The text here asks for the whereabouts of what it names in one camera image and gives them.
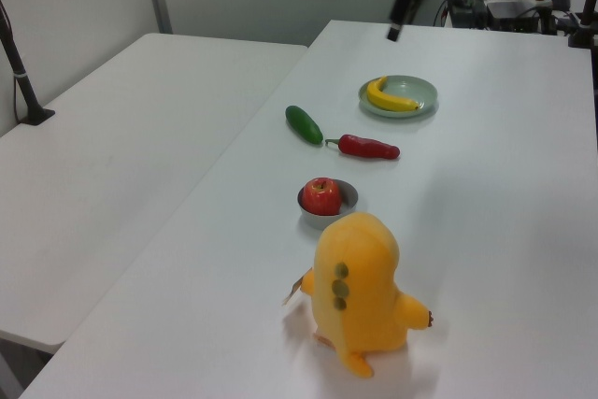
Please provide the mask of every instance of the toy vegetable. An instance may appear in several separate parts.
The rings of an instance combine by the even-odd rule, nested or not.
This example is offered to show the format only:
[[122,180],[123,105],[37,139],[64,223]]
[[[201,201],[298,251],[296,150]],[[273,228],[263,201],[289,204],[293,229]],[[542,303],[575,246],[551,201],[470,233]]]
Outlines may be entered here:
[[356,135],[342,135],[340,139],[326,139],[326,144],[330,142],[338,145],[341,152],[362,158],[396,159],[401,154],[399,148],[394,145]]
[[314,266],[301,281],[323,333],[319,340],[362,378],[373,374],[365,352],[399,349],[407,329],[432,326],[432,312],[394,284],[398,263],[389,229],[371,214],[354,212],[324,230]]
[[300,107],[290,106],[284,111],[291,128],[310,144],[319,145],[324,139],[320,127]]

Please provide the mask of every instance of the black pole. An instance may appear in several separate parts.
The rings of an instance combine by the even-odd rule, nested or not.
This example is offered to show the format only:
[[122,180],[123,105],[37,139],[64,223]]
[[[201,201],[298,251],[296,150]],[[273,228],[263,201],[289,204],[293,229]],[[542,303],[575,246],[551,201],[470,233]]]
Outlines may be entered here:
[[0,1],[0,40],[2,41],[2,46],[4,47],[5,52],[7,53],[8,61],[12,67],[14,77],[19,83],[22,96],[27,104],[27,117],[23,119],[22,123],[39,125],[46,119],[53,116],[54,111],[44,109],[37,102],[36,93],[34,92],[34,88],[31,86],[31,82],[29,81],[29,77],[25,71],[25,67],[22,64],[21,56],[19,55],[15,41],[12,38],[12,30],[10,29],[8,17],[6,17],[5,12],[6,11],[4,10],[2,1]]
[[581,23],[577,30],[569,36],[569,47],[577,49],[593,48],[594,32],[591,29],[591,20],[596,8],[596,0],[586,0],[581,14]]

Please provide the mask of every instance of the banana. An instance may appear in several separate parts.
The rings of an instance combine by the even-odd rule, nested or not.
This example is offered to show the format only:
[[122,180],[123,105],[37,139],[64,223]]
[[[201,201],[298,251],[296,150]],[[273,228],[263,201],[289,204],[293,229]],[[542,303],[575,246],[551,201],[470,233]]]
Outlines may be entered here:
[[387,79],[388,77],[386,76],[381,77],[370,81],[367,85],[367,98],[373,105],[389,111],[399,112],[415,111],[420,107],[418,102],[411,100],[410,98],[384,93],[382,89],[384,88]]

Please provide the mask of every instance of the green pepper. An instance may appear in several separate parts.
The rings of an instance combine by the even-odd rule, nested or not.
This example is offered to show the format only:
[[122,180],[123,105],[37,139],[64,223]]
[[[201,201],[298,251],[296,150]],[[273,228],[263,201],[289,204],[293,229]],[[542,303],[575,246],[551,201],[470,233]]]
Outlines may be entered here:
[[319,145],[324,139],[318,125],[300,107],[290,106],[284,112],[291,128],[310,144]]

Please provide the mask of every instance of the red pepper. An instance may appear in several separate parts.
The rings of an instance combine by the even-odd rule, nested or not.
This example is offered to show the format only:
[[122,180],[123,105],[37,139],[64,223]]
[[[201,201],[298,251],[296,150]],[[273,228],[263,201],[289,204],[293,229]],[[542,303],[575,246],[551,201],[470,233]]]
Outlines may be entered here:
[[362,158],[396,159],[401,154],[399,148],[394,145],[356,135],[342,135],[340,139],[326,139],[326,144],[329,142],[338,145],[338,149],[345,154]]

